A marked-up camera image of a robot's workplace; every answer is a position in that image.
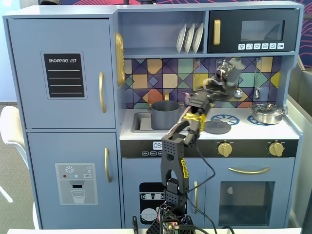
chalkboard label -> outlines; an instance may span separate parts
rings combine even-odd
[[[83,98],[80,54],[44,54],[44,64],[51,98]]]

play kitchen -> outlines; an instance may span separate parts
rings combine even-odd
[[[41,228],[132,228],[133,216],[149,228],[164,203],[162,137],[188,111],[192,89],[237,61],[233,98],[211,105],[197,141],[216,175],[189,198],[217,227],[288,226],[302,131],[286,99],[303,5],[62,9],[4,16]],[[193,188],[213,172],[195,147],[184,154]],[[189,202],[186,210],[212,227]]]

microwave buttons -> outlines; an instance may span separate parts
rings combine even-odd
[[[260,50],[260,49],[261,49],[261,43],[255,43],[255,44],[253,45],[253,49],[254,49],[254,50]]]
[[[262,50],[267,50],[269,48],[269,44],[268,43],[262,43],[261,49]]]
[[[276,43],[270,43],[270,50],[276,49]]]
[[[238,44],[238,49],[239,50],[244,50],[245,49],[245,44]]]
[[[277,48],[278,49],[284,49],[284,43],[278,43]]]
[[[253,45],[252,43],[250,44],[246,44],[246,50],[252,50],[253,49]]]

gray pot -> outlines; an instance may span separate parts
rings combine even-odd
[[[169,130],[179,120],[180,105],[175,101],[158,101],[151,106],[152,129]]]
[[[269,103],[254,105],[251,112],[255,120],[266,124],[279,123],[285,113],[282,108]]]

colorful tile backsplash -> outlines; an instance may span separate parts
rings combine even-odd
[[[126,59],[127,108],[148,108],[148,104],[163,100],[164,91],[169,91],[170,100],[184,101],[185,95],[182,92],[191,92],[193,87],[202,85],[204,79],[212,77],[218,59],[220,58]],[[257,70],[257,74],[259,73],[260,65],[256,64],[256,57],[243,57],[241,61],[245,65],[238,82],[238,87],[243,92],[242,99],[232,98],[226,103],[216,103],[214,107],[236,108],[249,107],[255,103],[275,103],[281,57],[262,58],[258,100],[253,99],[254,72]]]

